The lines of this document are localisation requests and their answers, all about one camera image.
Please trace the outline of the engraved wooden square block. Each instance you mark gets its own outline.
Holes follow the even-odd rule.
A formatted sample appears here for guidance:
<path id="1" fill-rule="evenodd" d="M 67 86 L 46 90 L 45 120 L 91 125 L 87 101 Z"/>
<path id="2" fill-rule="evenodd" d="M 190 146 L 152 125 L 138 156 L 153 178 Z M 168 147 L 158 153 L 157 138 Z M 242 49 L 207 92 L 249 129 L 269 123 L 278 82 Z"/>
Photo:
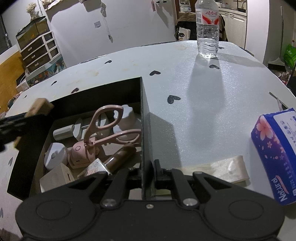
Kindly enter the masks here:
<path id="1" fill-rule="evenodd" d="M 46 98 L 38 98 L 35 100 L 33 105 L 30 107 L 29 111 L 25 114 L 25 117 L 28 118 L 30 116 L 34 116 L 37 114 L 48 114 L 50 110 L 54 107 Z M 17 150 L 20 150 L 23 142 L 25 141 L 24 137 L 17 137 L 14 141 L 14 147 Z"/>

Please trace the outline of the black storage box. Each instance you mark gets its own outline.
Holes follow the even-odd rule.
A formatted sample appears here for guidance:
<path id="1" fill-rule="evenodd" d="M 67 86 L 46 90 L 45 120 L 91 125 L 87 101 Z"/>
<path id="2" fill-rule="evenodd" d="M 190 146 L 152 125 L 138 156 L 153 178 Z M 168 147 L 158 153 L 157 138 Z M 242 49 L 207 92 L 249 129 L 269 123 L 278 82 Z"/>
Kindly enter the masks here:
<path id="1" fill-rule="evenodd" d="M 54 107 L 47 114 L 49 126 L 41 137 L 23 142 L 15 159 L 7 192 L 20 200 L 27 199 L 31 194 L 31 185 L 38 158 L 45 144 L 50 130 L 56 127 L 67 126 L 71 120 L 79 116 L 93 114 L 100 107 L 107 104 L 130 104 L 141 117 L 142 129 L 142 172 L 148 169 L 151 162 L 149 153 L 150 123 L 149 107 L 145 94 L 143 80 L 132 78 L 91 89 L 72 93 L 66 97 L 52 101 Z"/>

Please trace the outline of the white power adapter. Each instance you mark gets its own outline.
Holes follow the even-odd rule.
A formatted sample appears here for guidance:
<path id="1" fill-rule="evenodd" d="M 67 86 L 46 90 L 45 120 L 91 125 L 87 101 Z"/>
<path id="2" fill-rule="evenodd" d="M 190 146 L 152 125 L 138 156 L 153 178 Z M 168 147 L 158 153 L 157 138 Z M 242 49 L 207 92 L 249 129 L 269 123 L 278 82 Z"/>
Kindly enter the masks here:
<path id="1" fill-rule="evenodd" d="M 64 164 L 59 164 L 40 179 L 41 192 L 66 185 L 75 181 L 71 170 Z"/>

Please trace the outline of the brown cosmetic tube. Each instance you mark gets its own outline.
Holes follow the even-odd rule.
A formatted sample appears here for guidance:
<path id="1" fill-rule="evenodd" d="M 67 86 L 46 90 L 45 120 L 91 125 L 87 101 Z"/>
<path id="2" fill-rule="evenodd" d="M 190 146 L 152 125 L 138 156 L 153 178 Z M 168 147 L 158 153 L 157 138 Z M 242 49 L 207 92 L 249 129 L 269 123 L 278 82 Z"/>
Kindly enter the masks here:
<path id="1" fill-rule="evenodd" d="M 115 174 L 117 171 L 126 166 L 131 158 L 135 155 L 137 149 L 132 143 L 125 144 L 115 154 L 110 156 L 104 165 L 111 174 Z"/>

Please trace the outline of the small patterned card box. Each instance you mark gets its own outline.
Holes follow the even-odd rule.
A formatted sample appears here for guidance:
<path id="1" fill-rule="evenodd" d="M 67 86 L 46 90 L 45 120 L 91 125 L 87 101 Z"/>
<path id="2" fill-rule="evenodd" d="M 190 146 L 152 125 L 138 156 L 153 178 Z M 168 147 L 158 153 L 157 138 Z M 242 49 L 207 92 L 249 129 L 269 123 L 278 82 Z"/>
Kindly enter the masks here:
<path id="1" fill-rule="evenodd" d="M 80 179 L 98 172 L 106 172 L 108 175 L 111 175 L 110 170 L 102 161 L 100 161 L 99 158 L 94 160 L 87 168 L 85 168 L 80 174 L 78 174 L 77 178 Z"/>

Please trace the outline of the white round disc device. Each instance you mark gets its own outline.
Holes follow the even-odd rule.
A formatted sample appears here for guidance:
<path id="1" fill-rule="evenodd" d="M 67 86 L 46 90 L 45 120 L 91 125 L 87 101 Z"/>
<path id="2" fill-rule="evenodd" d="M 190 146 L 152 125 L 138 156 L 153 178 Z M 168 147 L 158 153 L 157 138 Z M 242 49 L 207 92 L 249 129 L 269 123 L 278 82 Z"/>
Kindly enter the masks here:
<path id="1" fill-rule="evenodd" d="M 61 163 L 67 165 L 67 148 L 61 143 L 51 143 L 44 157 L 44 165 L 51 171 Z"/>

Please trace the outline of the clear plastic bag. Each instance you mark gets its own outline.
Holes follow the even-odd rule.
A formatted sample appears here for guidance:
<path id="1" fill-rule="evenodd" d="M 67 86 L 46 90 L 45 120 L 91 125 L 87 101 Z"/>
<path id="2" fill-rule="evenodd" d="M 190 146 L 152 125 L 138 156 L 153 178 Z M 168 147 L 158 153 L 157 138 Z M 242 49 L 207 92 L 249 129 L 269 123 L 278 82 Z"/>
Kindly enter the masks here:
<path id="1" fill-rule="evenodd" d="M 243 156 L 219 160 L 210 164 L 178 168 L 185 175 L 203 172 L 230 183 L 241 183 L 249 180 Z"/>

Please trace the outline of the pink small round device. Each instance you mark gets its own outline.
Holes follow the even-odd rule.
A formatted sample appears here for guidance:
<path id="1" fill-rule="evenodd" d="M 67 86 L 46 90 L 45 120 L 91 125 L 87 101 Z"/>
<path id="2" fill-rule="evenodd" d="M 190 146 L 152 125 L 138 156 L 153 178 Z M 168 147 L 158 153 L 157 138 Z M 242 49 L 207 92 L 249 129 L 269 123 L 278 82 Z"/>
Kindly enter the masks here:
<path id="1" fill-rule="evenodd" d="M 83 141 L 79 141 L 68 152 L 68 163 L 73 169 L 87 167 L 96 159 L 98 154 L 98 147 L 89 147 Z"/>

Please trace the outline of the grey white cylinder stick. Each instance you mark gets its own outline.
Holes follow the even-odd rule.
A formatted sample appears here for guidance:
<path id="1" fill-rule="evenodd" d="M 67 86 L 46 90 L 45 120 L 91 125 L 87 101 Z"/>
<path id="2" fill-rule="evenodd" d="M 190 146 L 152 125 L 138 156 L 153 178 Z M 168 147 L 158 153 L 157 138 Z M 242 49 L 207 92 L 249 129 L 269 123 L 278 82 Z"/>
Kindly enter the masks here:
<path id="1" fill-rule="evenodd" d="M 74 125 L 65 126 L 53 131 L 53 137 L 56 141 L 73 137 Z"/>

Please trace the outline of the white ceramic jar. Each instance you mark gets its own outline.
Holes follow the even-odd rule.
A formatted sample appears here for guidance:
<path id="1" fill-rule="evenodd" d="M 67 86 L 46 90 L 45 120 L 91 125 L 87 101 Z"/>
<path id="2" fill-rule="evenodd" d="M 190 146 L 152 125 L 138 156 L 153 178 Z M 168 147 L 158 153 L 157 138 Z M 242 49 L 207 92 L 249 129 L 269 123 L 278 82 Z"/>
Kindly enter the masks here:
<path id="1" fill-rule="evenodd" d="M 126 130 L 141 129 L 140 115 L 133 111 L 129 105 L 122 105 L 123 115 L 118 125 L 113 127 L 113 133 L 121 133 Z M 114 111 L 114 119 L 118 117 L 118 112 Z M 118 139 L 121 141 L 131 141 L 137 137 L 136 133 L 126 134 L 120 136 Z"/>

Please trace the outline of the pink eyelash curler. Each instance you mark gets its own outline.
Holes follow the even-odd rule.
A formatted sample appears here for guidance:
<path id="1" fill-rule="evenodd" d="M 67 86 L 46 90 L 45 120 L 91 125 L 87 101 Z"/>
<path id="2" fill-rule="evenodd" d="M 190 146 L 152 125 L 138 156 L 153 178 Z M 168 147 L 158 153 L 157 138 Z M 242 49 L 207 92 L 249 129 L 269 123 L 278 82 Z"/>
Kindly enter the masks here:
<path id="1" fill-rule="evenodd" d="M 97 118 L 101 114 L 108 112 L 108 111 L 116 111 L 118 113 L 117 118 L 112 123 L 109 123 L 104 126 L 98 126 L 96 124 Z M 105 106 L 99 108 L 95 112 L 95 114 L 94 114 L 94 116 L 93 116 L 87 130 L 86 130 L 86 133 L 85 133 L 84 139 L 83 139 L 83 149 L 81 149 L 82 150 L 81 156 L 84 160 L 87 160 L 89 162 L 93 162 L 95 160 L 95 156 L 96 156 L 95 155 L 96 148 L 98 146 L 102 146 L 107 143 L 115 143 L 115 144 L 120 144 L 120 145 L 125 145 L 128 142 L 130 142 L 132 144 L 136 144 L 136 145 L 140 143 L 140 139 L 141 139 L 141 135 L 142 135 L 141 129 L 131 129 L 131 130 L 122 131 L 120 133 L 115 133 L 113 135 L 110 135 L 108 137 L 102 138 L 97 141 L 95 141 L 93 138 L 91 138 L 91 135 L 93 135 L 94 133 L 102 132 L 102 131 L 108 130 L 108 129 L 112 129 L 114 126 L 118 125 L 122 119 L 123 112 L 124 112 L 124 108 L 120 105 L 105 105 Z M 123 140 L 119 139 L 119 137 L 121 137 L 121 136 L 130 135 L 130 134 L 136 134 L 135 138 L 133 138 L 131 141 L 123 141 Z"/>

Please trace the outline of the white drawer cabinet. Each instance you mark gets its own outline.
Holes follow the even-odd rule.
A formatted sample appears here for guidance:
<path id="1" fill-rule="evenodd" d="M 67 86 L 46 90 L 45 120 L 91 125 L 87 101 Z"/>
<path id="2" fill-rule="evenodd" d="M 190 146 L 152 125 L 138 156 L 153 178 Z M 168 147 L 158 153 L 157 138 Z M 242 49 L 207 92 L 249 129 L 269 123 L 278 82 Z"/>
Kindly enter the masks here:
<path id="1" fill-rule="evenodd" d="M 52 31 L 37 37 L 20 51 L 29 73 L 61 57 L 59 47 Z"/>

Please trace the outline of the blue floral tissue pack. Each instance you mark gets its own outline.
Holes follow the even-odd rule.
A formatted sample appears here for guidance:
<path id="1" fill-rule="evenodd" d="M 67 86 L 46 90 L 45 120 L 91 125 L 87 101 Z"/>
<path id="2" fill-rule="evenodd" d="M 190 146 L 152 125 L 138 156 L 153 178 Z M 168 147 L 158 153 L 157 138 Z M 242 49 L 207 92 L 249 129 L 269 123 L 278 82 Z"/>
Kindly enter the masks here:
<path id="1" fill-rule="evenodd" d="M 251 139 L 266 171 L 273 197 L 282 206 L 295 203 L 295 110 L 261 115 Z"/>

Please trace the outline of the metal tweezers on table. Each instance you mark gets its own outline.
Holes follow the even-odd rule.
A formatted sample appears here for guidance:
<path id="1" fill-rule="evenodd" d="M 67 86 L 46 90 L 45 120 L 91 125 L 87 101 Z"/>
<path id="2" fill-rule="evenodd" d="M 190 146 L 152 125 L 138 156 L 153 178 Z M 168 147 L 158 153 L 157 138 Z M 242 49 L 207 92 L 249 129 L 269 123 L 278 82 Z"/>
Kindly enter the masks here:
<path id="1" fill-rule="evenodd" d="M 284 103 L 283 103 L 278 97 L 276 97 L 273 93 L 269 92 L 269 94 L 270 94 L 273 98 L 276 99 L 280 111 L 282 111 L 282 110 L 286 110 L 286 109 L 289 109 L 289 107 L 288 107 L 286 104 L 284 104 Z"/>

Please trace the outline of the clear plastic water bottle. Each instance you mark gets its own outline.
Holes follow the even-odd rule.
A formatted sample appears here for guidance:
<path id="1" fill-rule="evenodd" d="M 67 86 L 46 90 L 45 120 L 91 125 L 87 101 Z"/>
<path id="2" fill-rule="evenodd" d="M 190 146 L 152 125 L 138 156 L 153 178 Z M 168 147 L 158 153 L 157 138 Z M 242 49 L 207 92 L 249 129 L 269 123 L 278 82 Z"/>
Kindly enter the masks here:
<path id="1" fill-rule="evenodd" d="M 213 0 L 198 0 L 195 13 L 198 52 L 206 59 L 215 58 L 219 45 L 218 5 Z"/>

